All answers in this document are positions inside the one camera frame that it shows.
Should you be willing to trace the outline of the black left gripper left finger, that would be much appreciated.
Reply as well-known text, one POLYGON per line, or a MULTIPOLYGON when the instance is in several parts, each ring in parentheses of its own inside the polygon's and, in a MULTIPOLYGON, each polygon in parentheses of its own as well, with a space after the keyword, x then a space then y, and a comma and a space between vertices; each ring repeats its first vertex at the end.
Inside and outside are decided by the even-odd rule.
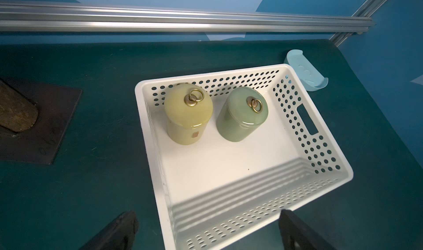
POLYGON ((139 221, 134 211, 125 211, 111 221, 80 250, 131 250, 139 221))

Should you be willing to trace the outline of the green tea canister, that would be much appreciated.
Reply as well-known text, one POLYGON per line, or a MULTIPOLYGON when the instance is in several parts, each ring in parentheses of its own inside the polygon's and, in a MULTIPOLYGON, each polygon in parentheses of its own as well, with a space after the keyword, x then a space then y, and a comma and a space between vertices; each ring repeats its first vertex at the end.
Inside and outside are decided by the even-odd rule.
POLYGON ((217 130, 226 140, 241 142, 264 124, 268 114, 268 104, 258 91, 239 87, 223 105, 216 121, 217 130))

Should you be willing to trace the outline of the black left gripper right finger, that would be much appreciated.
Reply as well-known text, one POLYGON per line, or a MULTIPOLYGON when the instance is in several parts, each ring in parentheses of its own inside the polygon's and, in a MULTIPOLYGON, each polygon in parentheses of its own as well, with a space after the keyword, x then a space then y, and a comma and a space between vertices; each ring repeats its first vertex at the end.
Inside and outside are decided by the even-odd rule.
POLYGON ((285 250, 335 249, 291 210, 281 211, 278 225, 285 250))

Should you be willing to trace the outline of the yellow tea canister back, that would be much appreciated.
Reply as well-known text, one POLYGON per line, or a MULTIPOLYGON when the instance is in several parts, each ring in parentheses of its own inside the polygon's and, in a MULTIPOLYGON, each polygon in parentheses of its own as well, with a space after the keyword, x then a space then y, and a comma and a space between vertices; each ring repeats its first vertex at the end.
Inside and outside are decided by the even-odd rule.
POLYGON ((173 87, 164 101, 169 137, 181 145, 197 142, 213 114, 213 102, 201 87, 181 83, 173 87))

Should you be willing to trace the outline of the white perforated plastic basket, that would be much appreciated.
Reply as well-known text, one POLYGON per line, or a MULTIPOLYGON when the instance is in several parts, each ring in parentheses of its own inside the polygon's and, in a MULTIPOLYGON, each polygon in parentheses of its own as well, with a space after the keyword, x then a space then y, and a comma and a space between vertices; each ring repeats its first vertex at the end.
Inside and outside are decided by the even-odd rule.
POLYGON ((219 250, 351 181, 354 173, 294 69, 287 64, 150 79, 135 86, 156 205, 168 250, 219 250), (204 89, 213 115, 192 145, 172 141, 165 99, 204 89), (241 142, 216 119, 238 88, 259 92, 267 120, 241 142))

